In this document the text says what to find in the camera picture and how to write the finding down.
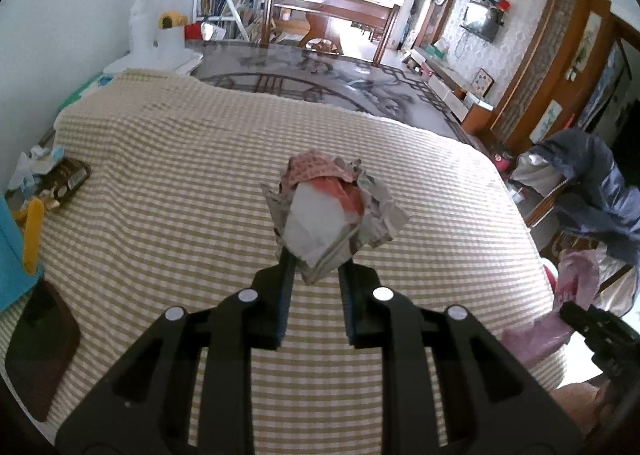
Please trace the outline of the person's right hand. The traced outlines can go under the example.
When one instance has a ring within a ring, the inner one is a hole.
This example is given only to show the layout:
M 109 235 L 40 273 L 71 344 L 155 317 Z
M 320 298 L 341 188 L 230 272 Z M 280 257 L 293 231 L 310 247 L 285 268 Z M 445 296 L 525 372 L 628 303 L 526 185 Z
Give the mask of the person's right hand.
M 571 383 L 552 390 L 550 395 L 586 437 L 601 427 L 614 412 L 615 404 L 609 387 L 608 380 L 600 387 L 592 383 Z

